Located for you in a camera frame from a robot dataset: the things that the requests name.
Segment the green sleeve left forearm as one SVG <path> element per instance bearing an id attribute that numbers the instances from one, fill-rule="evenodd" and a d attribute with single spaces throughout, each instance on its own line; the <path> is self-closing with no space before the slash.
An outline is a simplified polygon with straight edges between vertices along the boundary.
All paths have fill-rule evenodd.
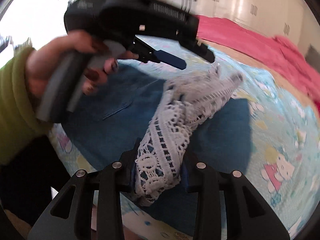
<path id="1" fill-rule="evenodd" d="M 25 47 L 1 68 L 1 164 L 7 164 L 32 139 L 48 133 L 49 122 L 35 116 L 25 86 L 24 68 L 34 51 Z"/>

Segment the left hand painted nails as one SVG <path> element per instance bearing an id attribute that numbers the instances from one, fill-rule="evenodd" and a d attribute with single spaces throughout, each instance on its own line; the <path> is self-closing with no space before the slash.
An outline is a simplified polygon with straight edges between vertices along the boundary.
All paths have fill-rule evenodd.
<path id="1" fill-rule="evenodd" d="M 104 55 L 108 46 L 83 30 L 75 30 L 66 36 L 50 41 L 39 50 L 35 50 L 27 59 L 25 66 L 25 83 L 29 94 L 40 99 L 48 85 L 49 79 L 58 67 L 62 57 L 69 51 L 76 50 L 85 54 Z M 98 90 L 107 82 L 108 76 L 118 71 L 117 59 L 109 58 L 99 67 L 89 67 L 84 75 L 82 92 L 86 95 Z"/>

